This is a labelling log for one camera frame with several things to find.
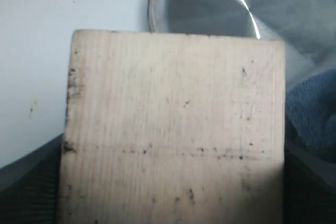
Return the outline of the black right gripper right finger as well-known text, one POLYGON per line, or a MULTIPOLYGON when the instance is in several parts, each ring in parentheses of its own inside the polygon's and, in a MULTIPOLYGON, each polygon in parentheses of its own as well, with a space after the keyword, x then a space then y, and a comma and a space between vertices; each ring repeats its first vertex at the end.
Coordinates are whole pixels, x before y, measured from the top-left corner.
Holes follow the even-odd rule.
POLYGON ((285 143, 283 223, 335 223, 335 164, 285 143))

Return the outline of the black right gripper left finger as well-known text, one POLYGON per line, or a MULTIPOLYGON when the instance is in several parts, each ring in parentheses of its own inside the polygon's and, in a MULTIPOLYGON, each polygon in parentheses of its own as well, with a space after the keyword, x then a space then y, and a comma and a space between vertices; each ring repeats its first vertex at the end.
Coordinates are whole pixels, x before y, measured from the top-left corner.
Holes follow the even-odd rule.
POLYGON ((1 168, 1 223, 56 223, 62 137, 1 168))

